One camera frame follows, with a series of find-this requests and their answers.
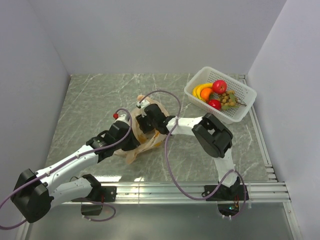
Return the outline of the bunch of brown longans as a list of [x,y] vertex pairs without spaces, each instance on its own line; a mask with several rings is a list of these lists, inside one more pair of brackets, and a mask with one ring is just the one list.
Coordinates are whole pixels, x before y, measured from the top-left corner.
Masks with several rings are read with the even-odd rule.
[[237,109],[247,106],[247,104],[242,99],[235,96],[234,90],[229,90],[226,91],[224,94],[220,94],[217,100],[221,102],[222,110]]

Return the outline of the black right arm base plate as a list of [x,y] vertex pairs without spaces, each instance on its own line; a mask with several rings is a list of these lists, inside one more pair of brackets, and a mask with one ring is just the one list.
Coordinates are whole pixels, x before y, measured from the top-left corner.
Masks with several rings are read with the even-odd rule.
[[244,187],[242,184],[235,184],[231,187],[226,187],[222,184],[211,197],[206,199],[206,201],[248,201],[249,194],[247,186],[245,185]]

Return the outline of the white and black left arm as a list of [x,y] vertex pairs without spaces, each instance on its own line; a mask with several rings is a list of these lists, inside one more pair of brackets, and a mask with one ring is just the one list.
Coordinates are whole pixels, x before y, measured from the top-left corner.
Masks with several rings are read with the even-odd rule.
[[138,146],[131,120],[116,120],[108,130],[89,139],[70,156],[37,171],[23,171],[10,200],[29,223],[37,222],[52,208],[72,200],[103,204],[106,198],[102,185],[93,175],[85,174],[75,181],[70,179],[117,150],[129,151]]

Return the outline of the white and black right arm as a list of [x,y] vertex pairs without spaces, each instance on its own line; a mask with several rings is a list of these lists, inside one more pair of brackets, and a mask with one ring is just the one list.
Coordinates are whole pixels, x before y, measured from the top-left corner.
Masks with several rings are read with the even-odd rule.
[[149,103],[147,100],[138,102],[136,106],[141,110],[141,115],[136,119],[144,133],[157,130],[167,137],[193,136],[202,149],[213,158],[218,172],[218,184],[214,189],[205,189],[201,197],[194,197],[185,192],[173,178],[174,184],[182,194],[196,201],[247,201],[249,199],[244,179],[235,170],[232,159],[233,134],[217,117],[211,113],[194,118],[165,116],[157,104]]

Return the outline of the yellow banana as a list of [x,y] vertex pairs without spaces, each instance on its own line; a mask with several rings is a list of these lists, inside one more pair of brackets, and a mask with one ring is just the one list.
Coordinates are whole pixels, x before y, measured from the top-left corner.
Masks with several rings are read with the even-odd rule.
[[201,93],[202,89],[204,89],[204,88],[212,88],[212,85],[213,85],[213,83],[200,84],[200,85],[196,86],[196,87],[192,90],[192,95],[193,95],[195,98],[197,98],[197,99],[199,99],[199,100],[201,100],[201,101],[203,101],[203,102],[206,103],[206,102],[208,102],[208,101],[204,101],[204,100],[201,98],[200,93]]

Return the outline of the large red apple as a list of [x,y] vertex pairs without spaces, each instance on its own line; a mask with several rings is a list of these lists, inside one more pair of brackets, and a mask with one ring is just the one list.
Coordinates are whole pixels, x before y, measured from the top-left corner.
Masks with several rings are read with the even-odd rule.
[[226,92],[227,87],[228,85],[224,80],[218,79],[212,84],[212,91],[218,95],[222,95]]

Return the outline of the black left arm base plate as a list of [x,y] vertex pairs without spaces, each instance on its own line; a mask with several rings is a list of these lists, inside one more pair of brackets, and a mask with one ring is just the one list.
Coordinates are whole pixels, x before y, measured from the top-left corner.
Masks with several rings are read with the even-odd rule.
[[116,186],[98,186],[94,187],[88,196],[73,199],[72,202],[93,201],[100,203],[111,203],[116,200]]

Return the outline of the red fruit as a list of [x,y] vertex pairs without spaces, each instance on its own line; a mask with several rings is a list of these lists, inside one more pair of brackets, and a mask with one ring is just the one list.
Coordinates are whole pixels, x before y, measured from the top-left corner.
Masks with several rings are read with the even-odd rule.
[[207,104],[218,111],[222,108],[221,102],[217,99],[211,99]]

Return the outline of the peach plastic bag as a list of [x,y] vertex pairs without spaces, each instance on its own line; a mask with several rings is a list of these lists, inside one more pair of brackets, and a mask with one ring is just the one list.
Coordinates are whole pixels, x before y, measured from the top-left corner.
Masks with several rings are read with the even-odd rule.
[[127,164],[134,162],[138,154],[159,147],[166,138],[166,135],[161,134],[158,130],[152,130],[149,133],[143,133],[143,131],[140,129],[138,121],[136,120],[136,117],[141,113],[142,111],[137,107],[130,112],[133,120],[132,131],[140,145],[133,150],[124,151],[119,149],[114,152],[114,155],[116,156],[125,157]]

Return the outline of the orange tangerine with leaf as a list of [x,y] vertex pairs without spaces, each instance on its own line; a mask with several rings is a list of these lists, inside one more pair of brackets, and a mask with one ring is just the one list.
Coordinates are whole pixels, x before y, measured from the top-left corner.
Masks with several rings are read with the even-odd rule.
[[200,92],[200,97],[207,102],[210,98],[210,95],[213,93],[212,88],[210,87],[206,87],[204,89],[202,89],[202,91]]

